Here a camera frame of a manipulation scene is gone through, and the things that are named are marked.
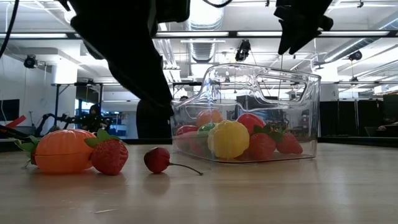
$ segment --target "cherry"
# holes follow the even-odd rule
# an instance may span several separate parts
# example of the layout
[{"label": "cherry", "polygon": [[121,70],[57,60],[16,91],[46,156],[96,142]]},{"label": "cherry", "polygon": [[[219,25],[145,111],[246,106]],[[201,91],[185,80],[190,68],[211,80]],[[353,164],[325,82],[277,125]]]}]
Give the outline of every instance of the cherry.
[{"label": "cherry", "polygon": [[163,172],[168,166],[182,166],[197,172],[199,175],[203,175],[202,172],[199,172],[189,166],[171,163],[170,153],[163,147],[155,147],[149,152],[145,153],[144,162],[148,169],[154,174]]}]

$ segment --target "red cherry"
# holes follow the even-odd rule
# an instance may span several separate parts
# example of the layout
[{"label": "red cherry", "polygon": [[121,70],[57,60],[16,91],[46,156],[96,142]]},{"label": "red cherry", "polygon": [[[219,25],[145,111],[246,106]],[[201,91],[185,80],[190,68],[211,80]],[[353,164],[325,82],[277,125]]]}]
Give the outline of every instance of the red cherry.
[{"label": "red cherry", "polygon": [[148,169],[154,174],[159,174],[163,172],[168,166],[182,166],[197,172],[199,175],[203,175],[203,173],[189,166],[171,163],[170,153],[167,149],[163,147],[156,147],[145,153],[144,162]]},{"label": "red cherry", "polygon": [[250,135],[254,133],[255,125],[260,126],[261,128],[266,125],[266,123],[261,118],[252,113],[242,114],[241,116],[239,116],[237,122],[243,124],[248,129]]}]

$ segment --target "green plastic fruit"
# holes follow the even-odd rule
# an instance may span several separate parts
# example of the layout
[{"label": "green plastic fruit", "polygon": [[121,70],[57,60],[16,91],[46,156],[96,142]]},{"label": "green plastic fruit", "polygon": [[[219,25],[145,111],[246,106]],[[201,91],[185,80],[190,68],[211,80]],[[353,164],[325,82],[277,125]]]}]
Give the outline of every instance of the green plastic fruit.
[{"label": "green plastic fruit", "polygon": [[200,133],[202,133],[202,132],[204,132],[204,131],[210,131],[210,130],[212,130],[216,125],[217,125],[217,123],[208,123],[208,124],[205,124],[205,125],[203,125],[202,127],[200,127],[200,128],[198,129],[198,134],[200,134]]}]

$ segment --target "cherry stem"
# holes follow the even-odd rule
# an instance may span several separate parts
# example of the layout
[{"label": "cherry stem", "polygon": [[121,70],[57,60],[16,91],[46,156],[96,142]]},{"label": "cherry stem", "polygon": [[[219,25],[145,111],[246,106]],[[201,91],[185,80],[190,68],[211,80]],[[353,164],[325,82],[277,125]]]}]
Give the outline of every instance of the cherry stem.
[{"label": "cherry stem", "polygon": [[182,166],[182,167],[186,167],[186,168],[188,168],[188,169],[191,169],[191,170],[193,170],[193,171],[197,172],[199,175],[203,175],[203,173],[202,173],[202,172],[199,172],[199,171],[195,170],[194,168],[191,168],[191,167],[189,167],[189,166],[186,166],[186,165],[181,165],[181,164],[174,164],[174,163],[170,163],[170,164],[169,164],[169,166]]}]

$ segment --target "red strawberry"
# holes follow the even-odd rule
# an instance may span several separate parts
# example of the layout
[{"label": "red strawberry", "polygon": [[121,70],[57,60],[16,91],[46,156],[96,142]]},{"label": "red strawberry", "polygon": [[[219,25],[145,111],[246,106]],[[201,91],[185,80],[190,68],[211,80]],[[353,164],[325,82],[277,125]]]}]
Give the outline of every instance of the red strawberry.
[{"label": "red strawberry", "polygon": [[256,161],[269,159],[275,151],[275,141],[265,133],[253,134],[247,152]]},{"label": "red strawberry", "polygon": [[276,144],[276,149],[283,154],[301,154],[303,148],[292,133],[286,133],[282,140]]},{"label": "red strawberry", "polygon": [[118,175],[129,151],[117,136],[110,136],[105,130],[98,130],[97,137],[85,139],[86,144],[94,148],[91,155],[93,167],[106,175]]}]

